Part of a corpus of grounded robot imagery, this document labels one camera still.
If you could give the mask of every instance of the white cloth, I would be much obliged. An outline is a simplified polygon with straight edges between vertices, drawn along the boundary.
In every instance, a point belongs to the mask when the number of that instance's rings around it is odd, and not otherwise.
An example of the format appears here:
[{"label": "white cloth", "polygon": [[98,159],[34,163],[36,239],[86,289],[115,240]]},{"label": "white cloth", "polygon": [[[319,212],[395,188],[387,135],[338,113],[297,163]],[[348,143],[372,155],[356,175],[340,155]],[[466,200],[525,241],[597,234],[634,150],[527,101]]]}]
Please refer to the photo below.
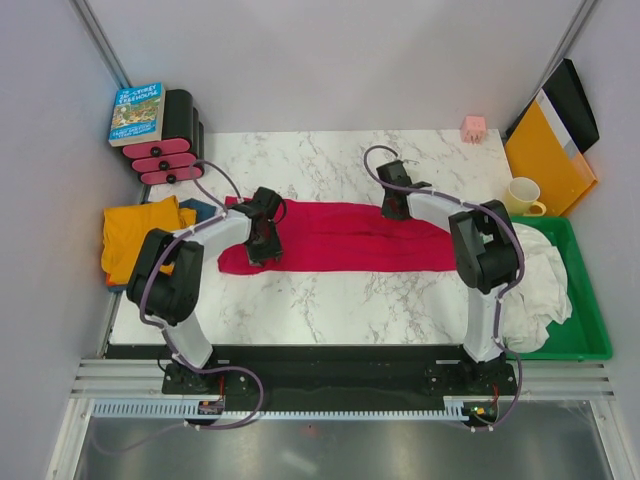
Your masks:
[{"label": "white cloth", "polygon": [[504,329],[507,346],[527,353],[544,345],[547,326],[571,316],[567,296],[567,271],[558,249],[535,228],[514,223],[525,257],[522,282],[504,298]]}]

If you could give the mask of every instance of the book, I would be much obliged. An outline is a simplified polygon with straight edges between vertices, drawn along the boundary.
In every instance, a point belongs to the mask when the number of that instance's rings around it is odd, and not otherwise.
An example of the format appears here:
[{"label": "book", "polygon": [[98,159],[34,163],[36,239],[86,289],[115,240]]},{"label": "book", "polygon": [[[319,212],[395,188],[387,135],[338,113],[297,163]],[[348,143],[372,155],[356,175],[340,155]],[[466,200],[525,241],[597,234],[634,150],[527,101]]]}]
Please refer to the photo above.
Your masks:
[{"label": "book", "polygon": [[111,117],[111,146],[162,140],[164,99],[165,89],[161,83],[119,90]]},{"label": "book", "polygon": [[567,216],[598,183],[544,90],[529,105],[504,150],[511,174],[540,186],[540,201],[549,216]]}]

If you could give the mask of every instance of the gray wall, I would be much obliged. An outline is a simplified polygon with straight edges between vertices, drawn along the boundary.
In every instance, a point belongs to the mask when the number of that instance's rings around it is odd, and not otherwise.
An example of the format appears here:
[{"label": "gray wall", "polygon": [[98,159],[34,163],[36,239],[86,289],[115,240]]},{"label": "gray wall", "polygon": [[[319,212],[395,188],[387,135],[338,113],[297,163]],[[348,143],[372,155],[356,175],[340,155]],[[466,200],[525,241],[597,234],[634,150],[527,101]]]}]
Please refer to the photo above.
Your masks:
[{"label": "gray wall", "polygon": [[580,3],[89,1],[131,81],[187,88],[216,132],[506,128]]},{"label": "gray wall", "polygon": [[0,477],[44,476],[107,292],[103,207],[132,202],[106,147],[116,86],[65,0],[0,15]]},{"label": "gray wall", "polygon": [[576,230],[612,337],[610,365],[636,451],[640,448],[640,3],[600,2],[570,53],[600,141],[587,159],[600,179],[576,209]]}]

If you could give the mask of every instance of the red towel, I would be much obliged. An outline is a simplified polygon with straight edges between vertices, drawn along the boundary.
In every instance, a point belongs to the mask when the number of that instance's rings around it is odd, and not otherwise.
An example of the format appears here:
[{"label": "red towel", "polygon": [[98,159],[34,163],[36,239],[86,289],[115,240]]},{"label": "red towel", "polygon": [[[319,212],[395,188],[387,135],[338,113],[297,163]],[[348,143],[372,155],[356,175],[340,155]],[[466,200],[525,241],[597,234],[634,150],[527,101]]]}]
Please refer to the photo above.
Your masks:
[{"label": "red towel", "polygon": [[[221,272],[255,275],[282,272],[442,272],[455,270],[451,236],[420,220],[389,220],[380,208],[354,203],[285,200],[278,224],[283,255],[264,268],[249,265],[244,245],[218,258]],[[235,198],[226,199],[227,205]],[[282,207],[276,220],[282,214]]]}]

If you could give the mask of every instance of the yellow cloth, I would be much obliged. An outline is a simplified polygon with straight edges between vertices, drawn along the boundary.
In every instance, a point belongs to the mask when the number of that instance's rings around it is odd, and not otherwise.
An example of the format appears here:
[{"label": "yellow cloth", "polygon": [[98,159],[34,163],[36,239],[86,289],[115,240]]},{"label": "yellow cloth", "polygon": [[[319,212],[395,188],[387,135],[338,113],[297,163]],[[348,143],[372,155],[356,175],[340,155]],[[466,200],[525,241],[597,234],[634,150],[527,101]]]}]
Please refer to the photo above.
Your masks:
[{"label": "yellow cloth", "polygon": [[115,285],[129,282],[147,233],[154,228],[168,232],[196,223],[196,211],[179,208],[175,196],[161,202],[105,208],[102,269]]}]

